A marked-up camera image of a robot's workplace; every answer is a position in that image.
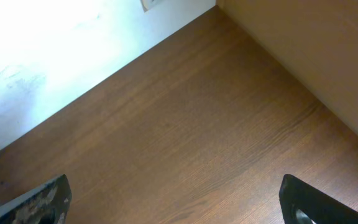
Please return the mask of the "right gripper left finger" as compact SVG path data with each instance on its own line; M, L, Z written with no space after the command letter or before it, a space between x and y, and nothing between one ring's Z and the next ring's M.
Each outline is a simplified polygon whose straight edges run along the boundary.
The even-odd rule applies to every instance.
M0 224L64 224L72 192L65 174L0 204Z

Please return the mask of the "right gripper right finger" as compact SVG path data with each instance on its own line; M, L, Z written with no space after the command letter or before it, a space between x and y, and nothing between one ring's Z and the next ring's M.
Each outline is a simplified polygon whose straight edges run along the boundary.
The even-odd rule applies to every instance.
M285 174L279 190L285 224L358 224L358 212L294 175Z

